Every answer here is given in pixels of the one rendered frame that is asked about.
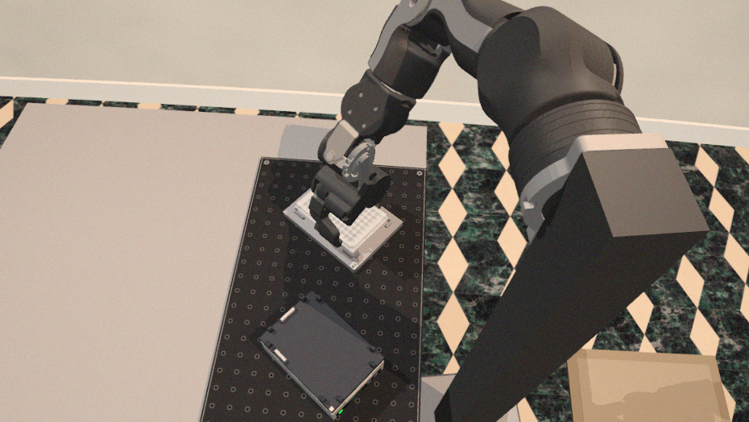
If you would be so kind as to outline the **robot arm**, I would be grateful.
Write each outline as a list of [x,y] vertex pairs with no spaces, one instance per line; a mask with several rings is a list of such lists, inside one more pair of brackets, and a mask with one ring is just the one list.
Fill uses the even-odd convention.
[[502,0],[401,0],[370,68],[342,98],[342,119],[318,159],[358,180],[354,162],[368,152],[371,166],[376,145],[404,127],[451,53],[478,80],[482,110],[506,136],[530,244],[582,151],[668,149],[661,133],[643,134],[624,105],[617,51],[560,11]]

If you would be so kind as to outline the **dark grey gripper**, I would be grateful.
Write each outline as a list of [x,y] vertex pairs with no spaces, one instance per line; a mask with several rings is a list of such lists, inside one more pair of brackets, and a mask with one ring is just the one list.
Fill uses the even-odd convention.
[[330,212],[350,226],[365,208],[376,206],[380,209],[390,187],[391,177],[374,164],[369,167],[370,160],[371,155],[366,152],[354,162],[351,173],[358,176],[354,182],[349,182],[327,165],[312,181],[314,195],[308,208],[316,221],[314,229],[336,248],[341,246],[342,240],[338,228],[329,218]]

